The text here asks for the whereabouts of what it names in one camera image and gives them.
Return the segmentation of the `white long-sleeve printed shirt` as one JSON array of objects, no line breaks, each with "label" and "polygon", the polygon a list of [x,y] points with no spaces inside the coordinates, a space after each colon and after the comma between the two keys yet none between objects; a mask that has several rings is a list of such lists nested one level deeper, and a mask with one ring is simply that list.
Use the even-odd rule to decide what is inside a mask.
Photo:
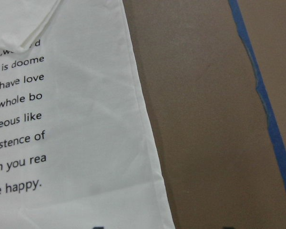
[{"label": "white long-sleeve printed shirt", "polygon": [[120,0],[0,0],[0,229],[172,229]]}]

